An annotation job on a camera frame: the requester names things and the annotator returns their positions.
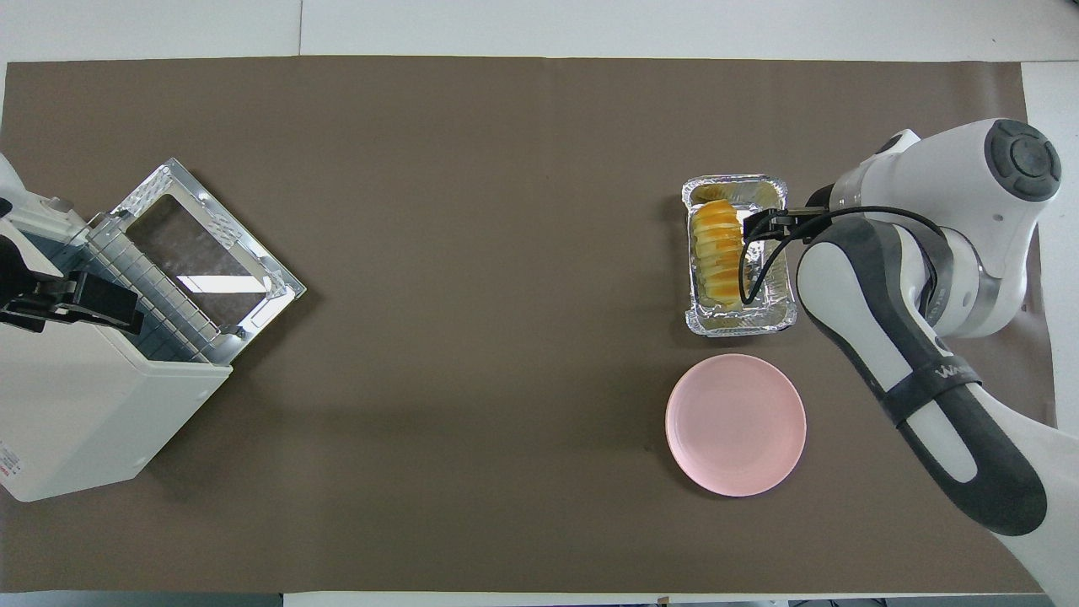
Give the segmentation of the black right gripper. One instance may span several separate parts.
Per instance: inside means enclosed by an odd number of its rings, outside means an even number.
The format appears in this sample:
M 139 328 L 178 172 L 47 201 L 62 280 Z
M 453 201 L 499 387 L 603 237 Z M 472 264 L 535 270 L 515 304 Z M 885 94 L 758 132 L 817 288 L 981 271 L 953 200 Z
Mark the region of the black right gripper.
M 817 190 L 802 207 L 748 215 L 743 220 L 743 244 L 784 239 L 786 236 L 812 242 L 834 222 L 832 193 L 833 190 Z

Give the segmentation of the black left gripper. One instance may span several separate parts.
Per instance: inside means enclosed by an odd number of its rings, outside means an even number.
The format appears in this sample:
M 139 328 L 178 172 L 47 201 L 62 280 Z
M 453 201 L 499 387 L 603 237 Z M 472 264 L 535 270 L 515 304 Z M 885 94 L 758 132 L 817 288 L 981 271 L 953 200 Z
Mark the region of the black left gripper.
M 40 334 L 46 322 L 72 325 L 88 314 L 96 321 L 126 333 L 139 333 L 139 295 L 96 274 L 78 272 L 78 311 L 62 311 L 74 282 L 29 270 L 19 247 L 1 239 L 1 323 Z

